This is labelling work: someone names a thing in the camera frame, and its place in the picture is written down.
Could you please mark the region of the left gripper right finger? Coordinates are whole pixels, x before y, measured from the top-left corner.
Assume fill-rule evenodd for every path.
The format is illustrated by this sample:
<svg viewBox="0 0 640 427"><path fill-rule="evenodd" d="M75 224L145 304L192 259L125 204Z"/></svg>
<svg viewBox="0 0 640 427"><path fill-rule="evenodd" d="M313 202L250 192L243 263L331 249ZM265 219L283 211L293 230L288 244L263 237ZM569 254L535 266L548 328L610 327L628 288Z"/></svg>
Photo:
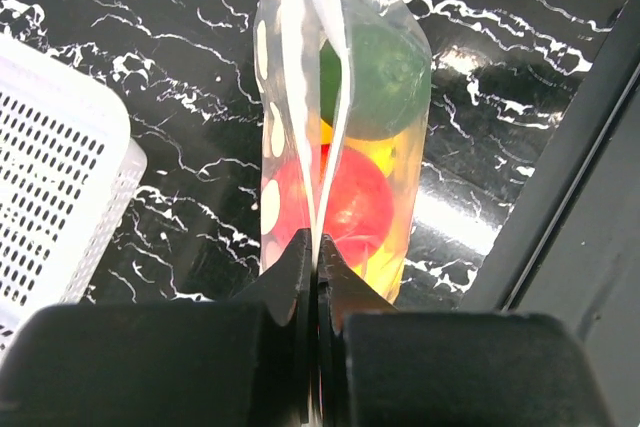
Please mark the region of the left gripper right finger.
<svg viewBox="0 0 640 427"><path fill-rule="evenodd" d="M540 314L400 311L325 237L318 264L326 426L610 426L577 339Z"/></svg>

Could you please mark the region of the red apple fruit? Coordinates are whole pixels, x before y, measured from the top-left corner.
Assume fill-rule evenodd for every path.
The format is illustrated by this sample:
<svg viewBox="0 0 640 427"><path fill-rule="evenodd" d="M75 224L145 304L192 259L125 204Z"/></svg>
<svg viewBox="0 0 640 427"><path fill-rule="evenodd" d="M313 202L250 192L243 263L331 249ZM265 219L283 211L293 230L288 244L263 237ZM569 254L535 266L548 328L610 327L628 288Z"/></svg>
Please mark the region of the red apple fruit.
<svg viewBox="0 0 640 427"><path fill-rule="evenodd" d="M333 178L323 232L355 268L381 248L393 217L393 193L384 173L365 154L345 146ZM299 161L286 160L264 186L261 232L284 248L298 229L309 226Z"/></svg>

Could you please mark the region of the yellow lemon fruit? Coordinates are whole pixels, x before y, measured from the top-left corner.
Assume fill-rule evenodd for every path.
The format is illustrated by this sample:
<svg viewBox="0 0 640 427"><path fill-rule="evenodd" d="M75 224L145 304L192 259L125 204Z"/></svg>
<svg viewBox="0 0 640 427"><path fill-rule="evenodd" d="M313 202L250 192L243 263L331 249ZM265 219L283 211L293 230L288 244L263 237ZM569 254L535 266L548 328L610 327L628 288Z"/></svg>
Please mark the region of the yellow lemon fruit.
<svg viewBox="0 0 640 427"><path fill-rule="evenodd" d="M408 244L409 234L393 228L381 247L357 268L363 280L391 304L399 294Z"/></svg>

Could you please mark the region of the clear dotted zip bag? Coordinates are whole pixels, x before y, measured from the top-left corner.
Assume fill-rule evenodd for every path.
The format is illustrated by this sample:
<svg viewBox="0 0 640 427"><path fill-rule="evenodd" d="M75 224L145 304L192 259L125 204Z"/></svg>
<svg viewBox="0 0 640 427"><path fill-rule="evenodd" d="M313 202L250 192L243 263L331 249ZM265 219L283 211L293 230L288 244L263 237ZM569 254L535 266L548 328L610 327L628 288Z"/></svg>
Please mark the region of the clear dotted zip bag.
<svg viewBox="0 0 640 427"><path fill-rule="evenodd" d="M310 221L308 228L297 231L332 239L323 228L343 141L349 137L352 28L359 24L387 25L409 34L426 46L432 71L427 37L403 0L258 1L253 50L264 119L260 222L264 186L284 161L297 159ZM395 164L386 177L393 193L391 229L403 228L409 239L429 107L399 134L386 138L394 138L395 145ZM261 268L274 265L286 246L261 232Z"/></svg>

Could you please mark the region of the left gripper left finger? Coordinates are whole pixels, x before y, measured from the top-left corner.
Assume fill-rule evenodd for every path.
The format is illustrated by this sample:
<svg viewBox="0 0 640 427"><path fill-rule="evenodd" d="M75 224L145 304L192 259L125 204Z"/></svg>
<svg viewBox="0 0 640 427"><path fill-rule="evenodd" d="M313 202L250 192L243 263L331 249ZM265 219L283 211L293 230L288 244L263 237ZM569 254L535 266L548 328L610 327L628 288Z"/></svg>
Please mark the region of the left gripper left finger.
<svg viewBox="0 0 640 427"><path fill-rule="evenodd" d="M5 426L300 426L311 239L227 301L42 309L1 367Z"/></svg>

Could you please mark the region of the yellow orange fruit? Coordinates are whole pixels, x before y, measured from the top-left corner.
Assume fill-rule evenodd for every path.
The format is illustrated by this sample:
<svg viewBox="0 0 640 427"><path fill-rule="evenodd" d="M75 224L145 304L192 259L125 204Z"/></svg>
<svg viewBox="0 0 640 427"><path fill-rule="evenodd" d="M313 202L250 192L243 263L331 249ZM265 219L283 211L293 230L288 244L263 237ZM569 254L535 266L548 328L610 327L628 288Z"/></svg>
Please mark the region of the yellow orange fruit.
<svg viewBox="0 0 640 427"><path fill-rule="evenodd" d="M368 141L346 137L336 175L364 178L366 174L372 174L374 177L388 177L395 164L394 148L394 138Z"/></svg>

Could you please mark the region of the green lime fruit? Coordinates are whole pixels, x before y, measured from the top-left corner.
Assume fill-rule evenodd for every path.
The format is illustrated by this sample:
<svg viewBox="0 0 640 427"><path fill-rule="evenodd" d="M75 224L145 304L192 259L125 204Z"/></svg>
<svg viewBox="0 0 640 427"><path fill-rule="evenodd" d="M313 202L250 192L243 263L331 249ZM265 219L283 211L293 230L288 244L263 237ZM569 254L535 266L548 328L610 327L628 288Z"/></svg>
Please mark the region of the green lime fruit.
<svg viewBox="0 0 640 427"><path fill-rule="evenodd" d="M382 140L407 128L429 107L431 60L426 46L387 25L352 28L353 102L346 135Z"/></svg>

